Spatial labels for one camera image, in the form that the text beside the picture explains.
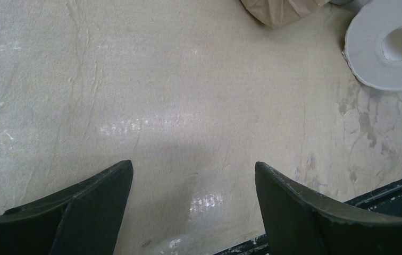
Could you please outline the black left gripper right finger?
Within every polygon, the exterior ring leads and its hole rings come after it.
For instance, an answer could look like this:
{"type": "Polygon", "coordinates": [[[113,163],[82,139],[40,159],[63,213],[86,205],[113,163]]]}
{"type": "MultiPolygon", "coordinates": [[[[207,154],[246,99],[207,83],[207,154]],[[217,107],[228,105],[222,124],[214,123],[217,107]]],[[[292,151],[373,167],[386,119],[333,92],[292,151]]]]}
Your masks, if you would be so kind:
{"type": "Polygon", "coordinates": [[[402,254],[402,217],[337,201],[263,162],[255,185],[272,254],[402,254]]]}

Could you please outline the grey paper roll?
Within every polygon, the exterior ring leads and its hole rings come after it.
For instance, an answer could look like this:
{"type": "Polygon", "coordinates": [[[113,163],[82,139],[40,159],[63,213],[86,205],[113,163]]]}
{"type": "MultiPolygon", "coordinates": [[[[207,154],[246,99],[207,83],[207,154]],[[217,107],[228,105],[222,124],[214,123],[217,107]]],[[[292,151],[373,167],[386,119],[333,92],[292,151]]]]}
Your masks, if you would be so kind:
{"type": "Polygon", "coordinates": [[[347,5],[353,1],[354,0],[329,0],[329,2],[331,4],[338,5],[338,6],[347,5]]]}

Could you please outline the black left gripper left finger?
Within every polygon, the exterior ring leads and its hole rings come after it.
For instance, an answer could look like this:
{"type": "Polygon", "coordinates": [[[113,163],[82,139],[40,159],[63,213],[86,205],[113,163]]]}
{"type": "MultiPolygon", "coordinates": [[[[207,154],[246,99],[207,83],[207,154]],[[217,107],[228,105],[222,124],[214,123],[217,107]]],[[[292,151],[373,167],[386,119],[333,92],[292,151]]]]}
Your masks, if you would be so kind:
{"type": "Polygon", "coordinates": [[[112,254],[133,180],[123,160],[0,215],[0,254],[112,254]]]}

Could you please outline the brown roll with print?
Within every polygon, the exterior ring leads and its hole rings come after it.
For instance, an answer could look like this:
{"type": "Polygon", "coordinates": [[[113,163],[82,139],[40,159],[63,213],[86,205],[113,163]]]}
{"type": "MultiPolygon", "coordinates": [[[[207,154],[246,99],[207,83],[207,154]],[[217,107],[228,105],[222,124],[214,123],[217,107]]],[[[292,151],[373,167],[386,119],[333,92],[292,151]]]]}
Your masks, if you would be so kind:
{"type": "Polygon", "coordinates": [[[271,28],[282,28],[311,15],[328,0],[241,0],[245,9],[271,28]]]}

